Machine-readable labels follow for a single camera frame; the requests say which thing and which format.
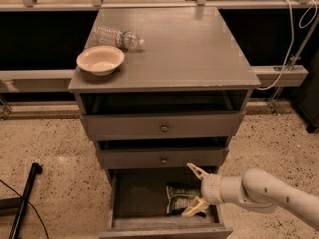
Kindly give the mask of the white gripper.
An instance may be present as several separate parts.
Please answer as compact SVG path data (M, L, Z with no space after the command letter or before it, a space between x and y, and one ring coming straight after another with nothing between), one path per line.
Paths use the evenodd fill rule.
M202 181L201 193L203 196L203 198L195 197L190 205L182 212L182 217L190 218L197 214L205 214L210 204L216 205L222 203L221 177L216 174L208 174L193 163L189 163L187 167Z

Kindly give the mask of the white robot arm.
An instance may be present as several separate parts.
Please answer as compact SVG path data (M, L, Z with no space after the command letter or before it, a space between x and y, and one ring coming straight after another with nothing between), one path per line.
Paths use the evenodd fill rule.
M207 173L193 163L187 166L201 181L202 197L193 199L183 211L183 217L192 217L210 205L226 203L259 213L271 213L279 206L319 230L319 198L264 170L253 168L242 176L220 176Z

